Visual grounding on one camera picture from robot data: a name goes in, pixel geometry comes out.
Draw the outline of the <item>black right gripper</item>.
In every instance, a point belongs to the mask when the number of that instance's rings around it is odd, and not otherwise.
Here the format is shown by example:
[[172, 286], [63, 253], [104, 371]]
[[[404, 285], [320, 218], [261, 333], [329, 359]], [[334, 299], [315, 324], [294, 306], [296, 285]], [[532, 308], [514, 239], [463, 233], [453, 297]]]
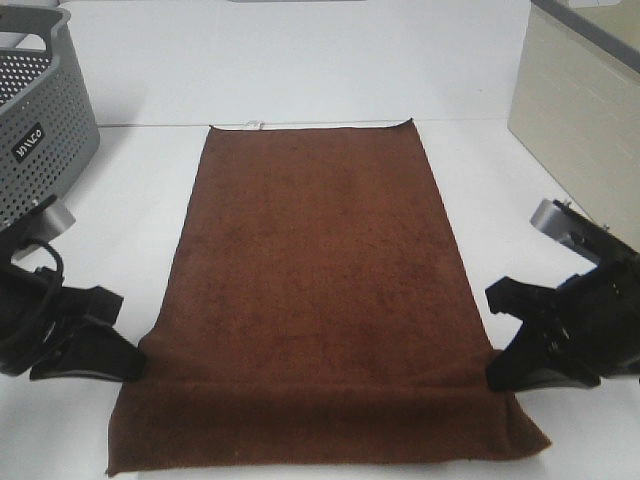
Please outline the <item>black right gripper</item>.
[[485, 289], [489, 310], [523, 322], [486, 367], [492, 391], [591, 389], [600, 377], [639, 375], [639, 256], [604, 262], [555, 288], [503, 277]]

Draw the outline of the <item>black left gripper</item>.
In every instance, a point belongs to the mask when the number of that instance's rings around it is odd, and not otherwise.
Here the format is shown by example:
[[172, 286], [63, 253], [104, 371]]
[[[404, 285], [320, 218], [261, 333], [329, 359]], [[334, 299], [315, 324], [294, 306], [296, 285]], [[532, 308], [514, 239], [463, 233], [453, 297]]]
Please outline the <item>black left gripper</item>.
[[124, 298], [101, 286], [64, 287], [62, 257], [49, 243], [28, 238], [19, 245], [43, 248], [55, 267], [28, 271], [11, 259], [1, 262], [1, 372], [21, 375], [33, 366], [31, 380], [139, 380], [145, 354], [109, 326], [82, 325], [55, 343], [62, 310], [114, 325]]

